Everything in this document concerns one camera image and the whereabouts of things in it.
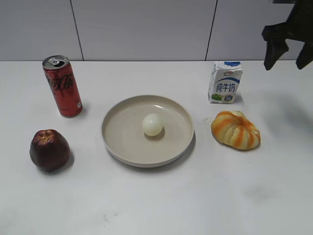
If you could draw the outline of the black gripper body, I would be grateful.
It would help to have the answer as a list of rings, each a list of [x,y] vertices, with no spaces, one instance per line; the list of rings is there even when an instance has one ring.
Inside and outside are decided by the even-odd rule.
[[[305,43],[313,42],[313,1],[297,0],[287,20],[266,25],[262,31],[265,41],[291,39]]]

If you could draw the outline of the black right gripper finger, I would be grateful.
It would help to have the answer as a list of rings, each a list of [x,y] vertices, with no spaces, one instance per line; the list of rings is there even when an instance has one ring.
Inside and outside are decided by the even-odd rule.
[[[313,61],[313,44],[305,43],[296,59],[297,68],[301,70],[312,61]]]

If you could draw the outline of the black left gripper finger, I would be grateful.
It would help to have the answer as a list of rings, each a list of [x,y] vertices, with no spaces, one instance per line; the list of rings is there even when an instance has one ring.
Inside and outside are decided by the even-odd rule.
[[[264,59],[264,66],[269,71],[276,61],[286,52],[289,51],[289,47],[285,40],[271,39],[267,41],[266,56]]]

